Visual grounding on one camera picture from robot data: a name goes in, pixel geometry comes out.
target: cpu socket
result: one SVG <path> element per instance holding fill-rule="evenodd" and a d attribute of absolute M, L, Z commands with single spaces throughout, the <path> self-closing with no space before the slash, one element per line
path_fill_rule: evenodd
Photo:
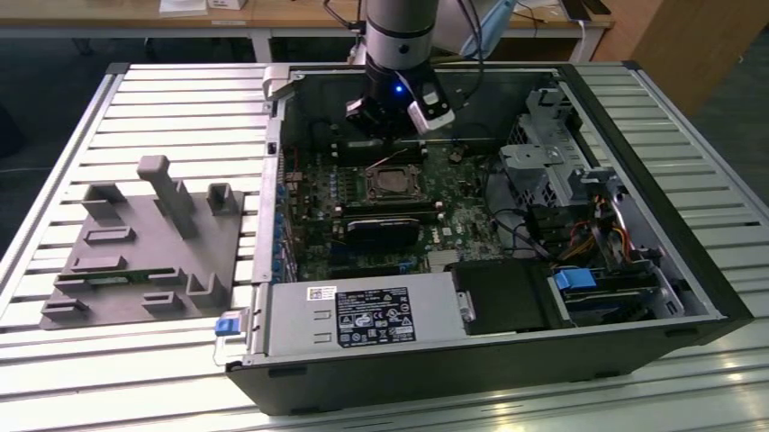
<path fill-rule="evenodd" d="M 366 198 L 371 203 L 413 203 L 426 199 L 419 168 L 414 165 L 374 167 L 365 176 Z"/>

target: wooden desk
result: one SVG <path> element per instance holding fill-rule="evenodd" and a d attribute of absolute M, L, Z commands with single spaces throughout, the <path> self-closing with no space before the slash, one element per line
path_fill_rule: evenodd
<path fill-rule="evenodd" d="M 160 0 L 0 0 L 0 37 L 7 38 L 250 38 L 259 62 L 273 62 L 273 37 L 353 37 L 321 5 L 321 0 L 249 0 L 241 11 L 210 9 L 209 15 L 162 18 Z M 334 0 L 338 13 L 355 18 L 357 0 Z M 534 9 L 534 17 L 514 15 L 505 38 L 582 40 L 572 61 L 589 61 L 613 21 L 596 16 L 586 25 L 569 22 L 560 7 Z"/>
<path fill-rule="evenodd" d="M 162 18 L 160 0 L 3 0 L 0 26 L 136 29 L 231 27 L 239 24 L 246 27 L 254 4 L 251 0 L 239 11 L 210 9 L 209 15 Z"/>
<path fill-rule="evenodd" d="M 321 0 L 251 0 L 255 2 L 251 25 L 262 29 L 262 37 L 351 37 L 353 34 L 341 27 L 323 10 Z M 357 0 L 333 0 L 331 6 L 337 13 L 349 21 L 355 19 Z M 570 61 L 590 61 L 601 37 L 613 25 L 612 17 L 594 15 L 588 23 L 585 34 L 578 24 L 569 22 L 560 6 L 540 7 L 534 9 L 534 18 L 528 18 L 529 10 L 520 12 L 510 20 L 510 28 L 504 38 L 564 38 L 582 40 L 577 43 Z M 257 50 L 259 61 L 265 61 L 270 46 Z"/>

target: blue latch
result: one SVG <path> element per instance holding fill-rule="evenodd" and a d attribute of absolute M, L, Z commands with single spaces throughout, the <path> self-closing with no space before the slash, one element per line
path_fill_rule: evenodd
<path fill-rule="evenodd" d="M 217 336 L 237 336 L 241 334 L 241 319 L 239 318 L 219 318 L 217 320 L 215 328 Z"/>
<path fill-rule="evenodd" d="M 556 285 L 560 290 L 596 288 L 596 279 L 589 268 L 569 268 L 556 274 Z"/>

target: power supply label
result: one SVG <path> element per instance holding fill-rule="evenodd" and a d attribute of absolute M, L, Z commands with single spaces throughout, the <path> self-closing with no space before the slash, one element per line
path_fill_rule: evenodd
<path fill-rule="evenodd" d="M 337 292 L 337 341 L 342 348 L 417 340 L 409 289 Z"/>

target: floor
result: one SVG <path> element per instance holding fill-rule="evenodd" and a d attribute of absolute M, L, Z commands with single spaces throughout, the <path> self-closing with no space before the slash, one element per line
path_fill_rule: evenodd
<path fill-rule="evenodd" d="M 110 63 L 250 61 L 253 54 L 243 42 L 156 40 L 148 57 L 143 40 L 94 40 L 94 52 L 88 56 L 79 54 L 71 40 L 0 40 L 0 104 L 28 141 L 19 153 L 0 157 L 0 255 L 27 215 Z M 319 53 L 343 58 L 347 48 L 339 41 L 323 49 L 317 44 L 314 40 L 279 43 L 274 47 L 277 58 L 298 60 L 306 57 L 305 60 L 322 61 Z M 693 119 L 767 202 L 769 184 L 763 179 L 769 167 L 768 77 L 769 31 L 765 31 Z"/>

